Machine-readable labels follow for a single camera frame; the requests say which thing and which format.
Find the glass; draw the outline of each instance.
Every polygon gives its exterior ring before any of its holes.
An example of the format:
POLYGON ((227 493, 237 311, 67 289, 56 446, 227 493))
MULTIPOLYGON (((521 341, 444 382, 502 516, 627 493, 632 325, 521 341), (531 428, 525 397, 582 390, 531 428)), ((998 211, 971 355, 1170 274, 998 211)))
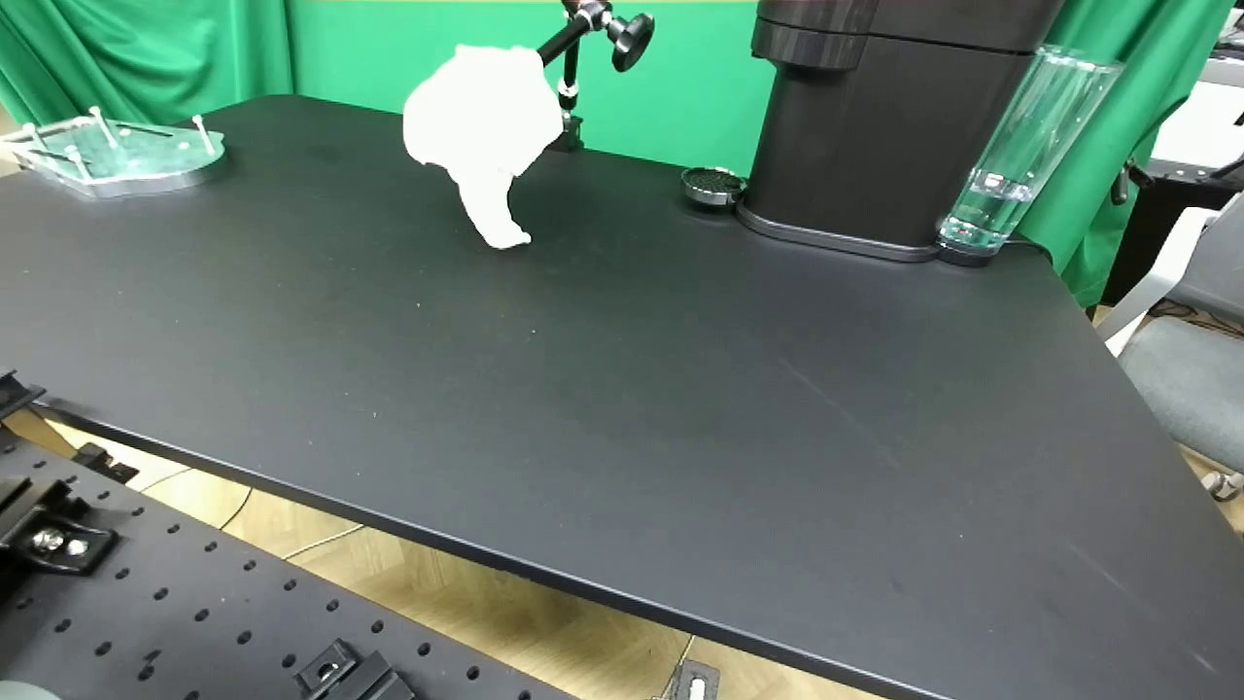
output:
POLYGON ((1065 152, 1077 145, 1101 101, 1112 92, 1117 78, 1120 66, 1086 62, 1073 52, 1043 47, 982 157, 967 172, 960 197, 937 222, 942 248, 994 255, 1065 152))

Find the white cloth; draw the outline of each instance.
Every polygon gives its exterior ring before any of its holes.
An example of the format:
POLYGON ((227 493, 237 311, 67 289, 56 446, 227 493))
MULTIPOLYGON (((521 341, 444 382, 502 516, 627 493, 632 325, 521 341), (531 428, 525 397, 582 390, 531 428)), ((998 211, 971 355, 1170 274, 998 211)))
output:
POLYGON ((511 183, 560 137, 560 105, 538 52, 457 47, 404 101, 404 152, 457 183, 470 227, 494 248, 531 236, 511 213, 511 183))

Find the green backdrop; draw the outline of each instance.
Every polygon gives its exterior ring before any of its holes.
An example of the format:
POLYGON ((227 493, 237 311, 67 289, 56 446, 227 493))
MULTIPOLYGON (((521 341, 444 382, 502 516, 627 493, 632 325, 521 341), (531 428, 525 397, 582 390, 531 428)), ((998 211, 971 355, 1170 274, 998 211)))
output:
MULTIPOLYGON (((1068 0, 1055 44, 1129 62, 1096 126, 1055 176, 1024 235, 1096 302, 1135 197, 1107 191, 1195 87, 1232 0, 1068 0)), ((755 0, 619 0, 657 17, 632 74, 582 47, 591 147, 752 172, 772 69, 752 57, 755 0)), ((555 0, 0 0, 0 101, 19 121, 86 105, 181 121, 254 92, 399 109, 455 44, 538 47, 555 0)))

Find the black tabletop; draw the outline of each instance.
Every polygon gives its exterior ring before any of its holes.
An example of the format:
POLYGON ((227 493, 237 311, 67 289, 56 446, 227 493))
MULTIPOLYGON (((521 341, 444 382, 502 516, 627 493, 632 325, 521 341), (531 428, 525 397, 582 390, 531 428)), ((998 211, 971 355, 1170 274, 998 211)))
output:
POLYGON ((0 359, 79 421, 868 690, 1240 696, 1244 552, 1038 252, 788 248, 613 157, 491 252, 398 118, 215 127, 201 191, 0 183, 0 359))

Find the black machine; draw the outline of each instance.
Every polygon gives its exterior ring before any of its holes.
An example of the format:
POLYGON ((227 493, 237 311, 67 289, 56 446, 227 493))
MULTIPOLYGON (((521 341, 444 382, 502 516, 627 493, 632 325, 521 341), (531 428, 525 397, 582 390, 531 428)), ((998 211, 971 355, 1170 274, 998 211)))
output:
POLYGON ((937 218, 1002 118, 1060 0, 762 0, 776 62, 743 222, 892 261, 937 252, 937 218))

